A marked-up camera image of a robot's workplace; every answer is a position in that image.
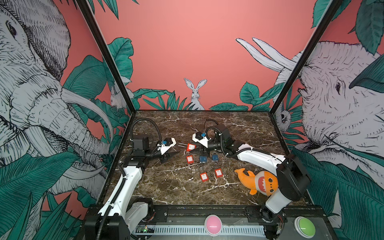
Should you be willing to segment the blue padlock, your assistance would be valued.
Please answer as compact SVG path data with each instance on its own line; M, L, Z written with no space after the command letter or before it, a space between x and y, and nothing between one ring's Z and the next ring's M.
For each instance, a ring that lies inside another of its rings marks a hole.
M206 163L208 161L208 158L206 156L199 156L200 163Z
M213 153L213 155L212 155L212 161L213 162L218 162L219 161L219 155L217 154L217 153Z

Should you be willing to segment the red padlock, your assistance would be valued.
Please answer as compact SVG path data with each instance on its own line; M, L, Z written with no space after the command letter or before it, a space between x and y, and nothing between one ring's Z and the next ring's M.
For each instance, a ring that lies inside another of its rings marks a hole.
M200 177L201 177L202 182L206 182L209 180L207 173L200 174Z
M187 156L186 159L187 159L188 165L191 165L191 164L193 164L195 162L194 161L194 156Z
M194 144L187 144L187 152L190 152L196 148L196 145Z
M216 169L215 170L215 175L216 175L217 178L222 177L223 176L222 170L221 169Z

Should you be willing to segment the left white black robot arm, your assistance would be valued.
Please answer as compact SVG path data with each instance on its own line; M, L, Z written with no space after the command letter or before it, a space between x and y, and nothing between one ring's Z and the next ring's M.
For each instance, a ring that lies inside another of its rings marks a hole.
M133 134L136 124L142 121L155 127L159 139L154 147L150 147L148 135ZM169 160L176 155L170 149L177 142L175 138L162 138L157 124L149 118L134 121L129 133L132 151L118 166L121 176L107 202L92 207L87 213L84 223L86 240L129 240L140 222L150 221L156 214L150 198L143 198L132 205L129 202L149 162Z

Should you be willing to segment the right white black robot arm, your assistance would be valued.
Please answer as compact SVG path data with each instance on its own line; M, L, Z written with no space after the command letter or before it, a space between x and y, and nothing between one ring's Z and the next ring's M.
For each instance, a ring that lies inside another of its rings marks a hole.
M268 197L260 214L264 221L272 222L280 217L282 210L291 202L299 201L311 183L311 177L295 154L287 156L257 150L250 145L234 140L229 129L219 123L196 132L187 150L202 157L211 152L221 152L225 157L247 162L263 169L255 175L238 169L235 172L240 182L250 189L250 194L261 192Z

